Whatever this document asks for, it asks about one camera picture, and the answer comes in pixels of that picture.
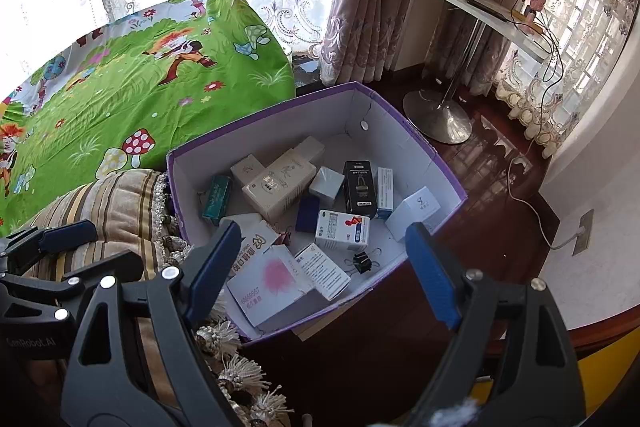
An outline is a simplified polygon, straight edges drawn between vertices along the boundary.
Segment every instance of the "bed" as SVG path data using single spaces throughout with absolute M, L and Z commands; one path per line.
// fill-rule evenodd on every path
M 0 236 L 79 185 L 164 171 L 172 148 L 294 96 L 244 0 L 171 0 L 97 28 L 0 103 Z

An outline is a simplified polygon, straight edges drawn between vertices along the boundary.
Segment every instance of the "white tabletop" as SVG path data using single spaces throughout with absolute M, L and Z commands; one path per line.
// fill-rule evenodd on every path
M 492 29 L 496 30 L 501 35 L 508 38 L 511 42 L 513 42 L 517 47 L 519 47 L 522 51 L 524 51 L 527 55 L 533 58 L 536 62 L 542 64 L 549 56 L 545 50 L 549 49 L 549 44 L 545 42 L 545 40 L 538 36 L 533 35 L 531 37 L 526 36 L 522 33 L 513 23 L 504 22 L 500 19 L 494 17 L 493 15 L 471 6 L 471 4 L 467 3 L 465 0 L 445 0 L 457 8 L 464 10 L 465 12 L 473 15 L 476 19 L 482 21 L 483 23 L 490 26 Z M 509 10 L 504 6 L 499 5 L 497 2 L 493 0 L 476 0 L 479 3 L 488 6 L 489 8 L 501 13 L 505 16 L 507 20 L 511 19 L 511 14 Z

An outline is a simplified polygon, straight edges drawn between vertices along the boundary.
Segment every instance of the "white box with purple trim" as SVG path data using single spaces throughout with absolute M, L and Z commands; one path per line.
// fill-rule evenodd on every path
M 401 203 L 416 190 L 427 187 L 440 208 L 430 218 L 433 232 L 439 229 L 466 200 L 465 191 L 453 173 L 422 137 L 386 100 L 362 84 L 350 82 L 279 103 L 224 127 L 199 136 L 167 155 L 169 182 L 182 237 L 195 246 L 206 244 L 216 227 L 200 215 L 198 194 L 209 187 L 214 174 L 225 174 L 248 155 L 269 165 L 307 136 L 324 144 L 322 165 L 342 172 L 347 160 L 368 160 L 393 170 L 394 202 Z M 334 210 L 344 211 L 340 194 Z M 298 211 L 293 204 L 275 223 L 277 230 L 293 230 Z M 234 187 L 227 214 L 252 212 Z M 312 233 L 294 232 L 289 246 L 295 254 L 314 241 Z M 404 239 L 396 241 L 381 219 L 371 219 L 367 248 L 374 268 L 363 274 L 350 270 L 353 252 L 328 251 L 327 255 L 345 271 L 353 271 L 347 288 L 329 302 L 318 292 L 309 292 L 297 302 L 253 327 L 229 294 L 226 311 L 251 342 L 298 327 L 373 291 L 375 286 L 407 259 Z

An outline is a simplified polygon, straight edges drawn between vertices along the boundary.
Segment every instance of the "black box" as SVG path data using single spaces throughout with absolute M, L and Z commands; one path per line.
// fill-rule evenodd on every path
M 347 214 L 373 218 L 378 211 L 378 199 L 369 162 L 344 163 L 344 204 Z

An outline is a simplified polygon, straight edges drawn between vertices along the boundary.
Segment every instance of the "round metal table base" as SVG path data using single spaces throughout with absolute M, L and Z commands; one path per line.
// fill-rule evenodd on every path
M 407 119 L 429 138 L 456 144 L 471 136 L 471 120 L 458 102 L 440 105 L 442 93 L 431 90 L 408 92 L 402 100 Z

